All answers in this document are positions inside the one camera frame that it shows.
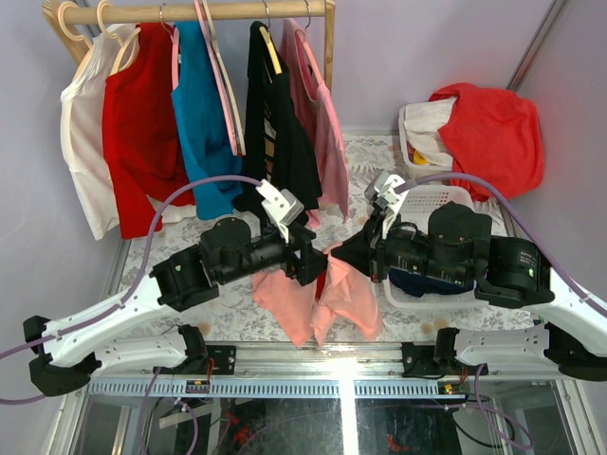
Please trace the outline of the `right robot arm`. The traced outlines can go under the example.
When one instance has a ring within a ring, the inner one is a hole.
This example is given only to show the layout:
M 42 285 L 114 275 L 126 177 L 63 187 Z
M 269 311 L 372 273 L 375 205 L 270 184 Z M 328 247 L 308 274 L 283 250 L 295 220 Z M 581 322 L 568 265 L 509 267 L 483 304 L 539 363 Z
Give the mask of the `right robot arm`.
M 407 376 L 481 373 L 560 373 L 574 379 L 606 379 L 606 320 L 576 293 L 532 242 L 494 236 L 490 216 L 453 202 L 435 209 L 426 230 L 396 221 L 383 228 L 375 209 L 360 232 L 332 252 L 372 282 L 399 271 L 411 284 L 471 292 L 505 309 L 526 309 L 538 319 L 514 331 L 438 331 L 432 354 L 404 365 Z

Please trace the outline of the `salmon pink t-shirt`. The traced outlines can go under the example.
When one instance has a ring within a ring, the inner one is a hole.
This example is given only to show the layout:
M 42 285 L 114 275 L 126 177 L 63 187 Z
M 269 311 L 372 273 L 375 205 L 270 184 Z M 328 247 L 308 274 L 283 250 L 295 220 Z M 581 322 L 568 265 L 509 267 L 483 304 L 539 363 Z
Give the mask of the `salmon pink t-shirt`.
M 260 272 L 252 278 L 252 296 L 276 319 L 297 347 L 311 337 L 322 346 L 339 317 L 353 322 L 368 340 L 383 331 L 383 318 L 371 282 L 352 265 L 333 257 L 334 243 L 324 252 L 327 269 L 315 281 L 301 285 L 284 271 Z

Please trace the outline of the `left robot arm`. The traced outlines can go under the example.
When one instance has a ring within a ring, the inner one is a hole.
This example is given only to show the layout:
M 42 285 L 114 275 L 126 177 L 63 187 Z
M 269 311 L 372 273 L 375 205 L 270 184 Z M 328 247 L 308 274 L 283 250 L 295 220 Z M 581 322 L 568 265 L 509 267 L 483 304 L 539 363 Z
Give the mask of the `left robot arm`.
M 198 244 L 154 265 L 128 290 L 66 318 L 26 319 L 25 340 L 35 353 L 28 363 L 31 383 L 43 396 L 55 397 L 108 373 L 205 372 L 210 356 L 195 326 L 132 339 L 121 333 L 214 300 L 220 286 L 272 266 L 308 285 L 327 266 L 326 255 L 312 245 L 314 237 L 298 224 L 288 227 L 286 236 L 275 227 L 253 236 L 245 221 L 223 218 L 201 234 Z

